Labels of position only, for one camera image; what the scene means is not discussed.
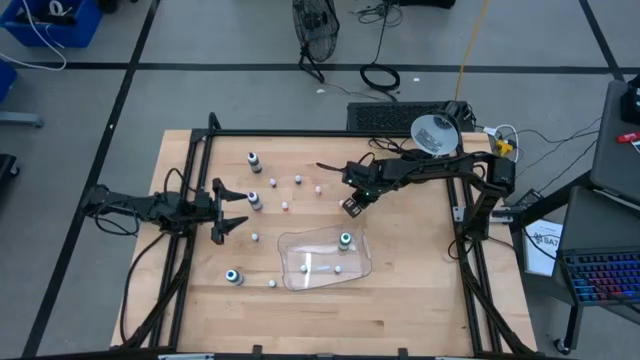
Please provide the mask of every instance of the blue container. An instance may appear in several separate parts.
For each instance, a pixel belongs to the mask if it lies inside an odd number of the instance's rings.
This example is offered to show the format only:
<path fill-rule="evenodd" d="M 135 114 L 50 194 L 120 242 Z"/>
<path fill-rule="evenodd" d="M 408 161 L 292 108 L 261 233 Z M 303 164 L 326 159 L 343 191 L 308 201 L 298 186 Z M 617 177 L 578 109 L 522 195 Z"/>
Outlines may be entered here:
<path fill-rule="evenodd" d="M 16 76 L 18 76 L 16 71 L 9 64 L 0 60 L 0 102 L 7 96 Z"/>
<path fill-rule="evenodd" d="M 95 0 L 58 0 L 63 9 L 73 6 L 75 10 L 76 24 L 71 26 L 51 25 L 49 34 L 45 28 L 46 24 L 35 23 L 36 29 L 52 46 L 55 42 L 64 47 L 83 48 L 87 47 L 96 33 L 102 13 L 95 3 Z M 49 9 L 49 0 L 27 0 L 27 5 L 32 16 L 36 16 L 39 11 Z M 0 26 L 7 29 L 24 46 L 47 46 L 33 31 L 30 24 L 15 22 L 17 15 L 24 7 L 22 0 L 12 0 L 11 4 L 0 17 Z"/>

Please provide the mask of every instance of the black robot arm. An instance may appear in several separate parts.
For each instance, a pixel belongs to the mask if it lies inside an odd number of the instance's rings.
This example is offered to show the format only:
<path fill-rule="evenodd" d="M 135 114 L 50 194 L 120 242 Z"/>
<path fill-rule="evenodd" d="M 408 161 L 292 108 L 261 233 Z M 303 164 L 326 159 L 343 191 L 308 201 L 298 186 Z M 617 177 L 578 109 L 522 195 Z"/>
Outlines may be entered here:
<path fill-rule="evenodd" d="M 236 201 L 245 199 L 247 195 L 227 190 L 218 178 L 213 180 L 213 192 L 215 198 L 201 190 L 196 192 L 193 201 L 186 201 L 180 193 L 173 191 L 133 197 L 96 185 L 83 197 L 81 206 L 83 214 L 89 217 L 110 213 L 134 216 L 140 221 L 158 225 L 161 232 L 175 235 L 186 235 L 194 224 L 213 222 L 211 240 L 221 245 L 225 235 L 248 219 L 246 216 L 225 219 L 222 200 Z"/>
<path fill-rule="evenodd" d="M 481 164 L 486 168 L 486 180 L 473 171 Z M 369 165 L 349 161 L 342 169 L 323 164 L 318 166 L 342 172 L 342 182 L 356 189 L 343 204 L 352 217 L 358 216 L 381 195 L 409 184 L 436 179 L 464 179 L 478 189 L 480 195 L 474 205 L 465 210 L 463 234 L 478 240 L 486 239 L 491 210 L 500 198 L 513 192 L 515 182 L 515 164 L 486 152 L 438 159 L 374 159 Z"/>

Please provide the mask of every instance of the keyboard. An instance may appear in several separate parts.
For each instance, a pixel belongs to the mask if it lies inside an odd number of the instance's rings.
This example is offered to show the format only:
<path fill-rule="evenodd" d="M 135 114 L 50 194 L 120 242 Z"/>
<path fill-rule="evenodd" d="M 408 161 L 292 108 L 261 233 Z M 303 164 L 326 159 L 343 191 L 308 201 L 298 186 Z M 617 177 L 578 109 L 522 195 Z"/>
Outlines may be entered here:
<path fill-rule="evenodd" d="M 563 276 L 578 305 L 640 303 L 640 247 L 618 249 L 562 250 Z"/>
<path fill-rule="evenodd" d="M 347 130 L 370 132 L 406 132 L 411 124 L 422 115 L 440 109 L 443 101 L 434 102 L 399 102 L 399 103 L 349 103 L 347 106 Z M 473 112 L 467 103 L 460 102 L 470 114 L 461 124 L 462 131 L 473 132 Z"/>

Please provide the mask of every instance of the wooden table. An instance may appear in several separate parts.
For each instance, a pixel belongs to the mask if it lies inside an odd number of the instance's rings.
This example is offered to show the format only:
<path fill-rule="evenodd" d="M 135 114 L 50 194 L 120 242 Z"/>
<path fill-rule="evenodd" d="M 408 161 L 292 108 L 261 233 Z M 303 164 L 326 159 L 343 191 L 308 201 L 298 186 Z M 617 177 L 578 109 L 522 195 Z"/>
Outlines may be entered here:
<path fill-rule="evenodd" d="M 161 191 L 170 168 L 184 167 L 189 136 L 190 131 L 165 132 L 151 192 Z M 489 150 L 486 134 L 464 134 L 463 139 L 467 152 Z M 199 151 L 195 164 L 200 163 L 202 146 Z M 260 174 L 247 164 L 250 151 L 260 157 Z M 254 212 L 247 201 L 224 203 L 225 217 L 247 215 L 249 220 L 223 246 L 210 240 L 211 224 L 199 226 L 178 351 L 247 353 L 260 344 L 265 353 L 279 354 L 396 355 L 401 347 L 410 355 L 473 354 L 459 267 L 447 256 L 454 235 L 444 180 L 390 192 L 357 218 L 371 250 L 369 276 L 300 292 L 282 286 L 278 237 L 349 219 L 338 201 L 353 189 L 341 183 L 339 173 L 322 170 L 315 162 L 342 167 L 368 151 L 377 158 L 396 156 L 373 150 L 366 138 L 214 138 L 207 186 L 220 177 L 232 191 L 256 191 L 264 209 Z M 295 184 L 296 174 L 302 176 L 302 185 Z M 272 177 L 278 181 L 275 189 L 269 185 Z M 169 185 L 169 190 L 179 191 L 179 178 L 173 177 Z M 321 196 L 314 192 L 317 185 L 323 189 Z M 289 203 L 288 212 L 281 208 L 283 201 Z M 251 240 L 254 232 L 260 234 L 259 242 Z M 155 226 L 145 224 L 134 256 L 157 234 Z M 511 242 L 507 226 L 491 225 L 490 234 Z M 157 300 L 167 244 L 168 237 L 149 251 L 132 277 L 128 335 Z M 535 349 L 515 254 L 495 242 L 483 245 L 494 303 L 522 341 Z M 242 286 L 225 280 L 228 269 L 244 274 Z M 277 288 L 267 286 L 271 279 L 278 281 Z M 483 325 L 484 312 L 477 302 L 476 307 Z M 172 316 L 170 305 L 161 344 L 167 343 Z M 486 326 L 481 327 L 486 335 Z M 120 342 L 115 331 L 113 343 Z M 490 349 L 488 336 L 483 336 L 483 344 Z"/>

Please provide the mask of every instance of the desk fan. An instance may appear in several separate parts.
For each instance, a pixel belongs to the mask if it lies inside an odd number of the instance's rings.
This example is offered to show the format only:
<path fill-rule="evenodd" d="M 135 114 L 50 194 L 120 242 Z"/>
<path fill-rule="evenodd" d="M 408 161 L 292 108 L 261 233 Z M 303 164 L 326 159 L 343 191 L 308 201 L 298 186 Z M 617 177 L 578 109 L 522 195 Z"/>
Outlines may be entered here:
<path fill-rule="evenodd" d="M 300 42 L 298 66 L 324 83 L 316 62 L 324 62 L 336 49 L 340 22 L 333 0 L 293 0 L 293 24 Z M 305 58 L 310 66 L 304 64 Z"/>

